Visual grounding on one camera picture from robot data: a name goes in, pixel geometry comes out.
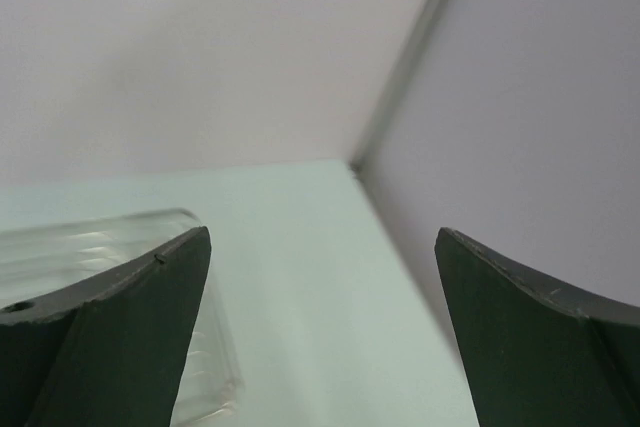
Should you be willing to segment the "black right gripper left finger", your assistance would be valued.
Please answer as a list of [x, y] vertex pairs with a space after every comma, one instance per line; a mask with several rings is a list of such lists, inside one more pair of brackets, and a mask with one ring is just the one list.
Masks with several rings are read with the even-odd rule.
[[4, 426], [168, 426], [210, 265], [197, 227], [1, 310]]

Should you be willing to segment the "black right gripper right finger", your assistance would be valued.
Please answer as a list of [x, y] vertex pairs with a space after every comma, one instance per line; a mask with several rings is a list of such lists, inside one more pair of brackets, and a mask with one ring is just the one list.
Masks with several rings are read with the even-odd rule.
[[435, 255], [480, 425], [638, 425], [638, 307], [450, 228]]

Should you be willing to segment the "chrome wire dish rack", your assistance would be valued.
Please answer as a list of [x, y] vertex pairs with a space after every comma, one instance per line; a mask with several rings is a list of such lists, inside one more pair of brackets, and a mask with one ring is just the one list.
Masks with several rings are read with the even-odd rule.
[[[201, 226], [185, 209], [49, 224], [1, 234], [1, 304], [67, 287]], [[174, 426], [211, 426], [237, 409], [243, 387], [213, 275], [203, 291], [173, 410]]]

